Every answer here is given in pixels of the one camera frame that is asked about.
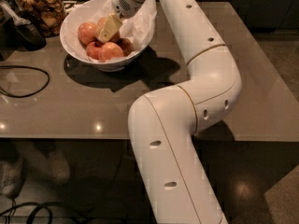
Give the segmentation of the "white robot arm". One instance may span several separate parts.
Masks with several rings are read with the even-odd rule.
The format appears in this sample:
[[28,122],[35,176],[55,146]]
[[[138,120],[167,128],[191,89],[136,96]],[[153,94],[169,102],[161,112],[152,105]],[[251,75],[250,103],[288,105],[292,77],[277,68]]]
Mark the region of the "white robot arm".
[[[157,224],[228,224],[192,144],[192,136],[235,106],[235,59],[195,0],[159,0],[190,78],[148,92],[132,105],[128,130]],[[111,0],[133,17],[145,0]]]

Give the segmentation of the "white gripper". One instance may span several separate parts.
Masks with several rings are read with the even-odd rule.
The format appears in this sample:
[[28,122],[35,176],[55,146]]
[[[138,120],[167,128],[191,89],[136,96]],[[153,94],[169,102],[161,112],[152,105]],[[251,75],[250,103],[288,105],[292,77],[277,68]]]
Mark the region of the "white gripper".
[[[141,8],[143,0],[111,0],[111,5],[120,17],[129,19]],[[106,16],[107,20],[99,37],[102,43],[108,42],[120,30],[122,20],[117,14],[110,13]]]

